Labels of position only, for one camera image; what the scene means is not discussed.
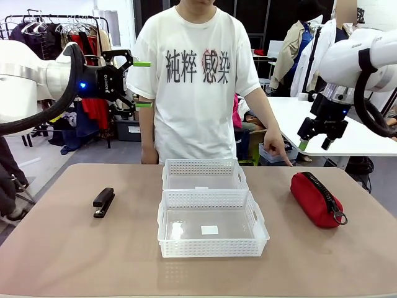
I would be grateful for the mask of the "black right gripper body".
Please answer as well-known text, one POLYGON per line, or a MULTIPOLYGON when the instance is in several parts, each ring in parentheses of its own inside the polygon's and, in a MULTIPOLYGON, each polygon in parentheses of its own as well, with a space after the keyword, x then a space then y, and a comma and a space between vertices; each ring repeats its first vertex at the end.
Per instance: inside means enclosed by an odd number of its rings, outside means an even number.
POLYGON ((345 120, 350 111, 350 104, 329 100, 321 93, 317 94, 310 112, 313 120, 314 135, 326 134, 327 137, 342 137, 348 122, 345 120))

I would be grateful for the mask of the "person's left hand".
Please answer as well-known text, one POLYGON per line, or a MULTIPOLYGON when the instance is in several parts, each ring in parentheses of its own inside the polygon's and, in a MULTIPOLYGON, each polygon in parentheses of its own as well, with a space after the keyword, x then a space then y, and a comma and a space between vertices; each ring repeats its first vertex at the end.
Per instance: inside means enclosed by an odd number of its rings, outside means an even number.
POLYGON ((280 155, 287 166, 293 166, 286 154, 284 140, 278 126, 273 125, 267 129, 264 136, 264 149, 272 156, 280 155))

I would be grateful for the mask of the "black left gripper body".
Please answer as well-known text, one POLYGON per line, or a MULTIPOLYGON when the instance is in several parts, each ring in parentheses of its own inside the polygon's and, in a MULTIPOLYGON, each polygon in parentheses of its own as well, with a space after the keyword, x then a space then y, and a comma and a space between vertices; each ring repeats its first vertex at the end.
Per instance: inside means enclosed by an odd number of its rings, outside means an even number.
POLYGON ((77 95, 85 99, 122 100, 127 95, 124 71, 114 66, 85 66, 77 95))

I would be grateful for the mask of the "person's right hand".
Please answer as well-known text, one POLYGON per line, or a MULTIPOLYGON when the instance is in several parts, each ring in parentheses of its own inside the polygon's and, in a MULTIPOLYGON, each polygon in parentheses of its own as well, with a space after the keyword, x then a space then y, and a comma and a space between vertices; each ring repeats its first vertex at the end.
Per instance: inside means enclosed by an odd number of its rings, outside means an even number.
POLYGON ((142 146, 141 149, 141 164, 143 165, 157 165, 159 163, 158 152, 153 146, 142 146))

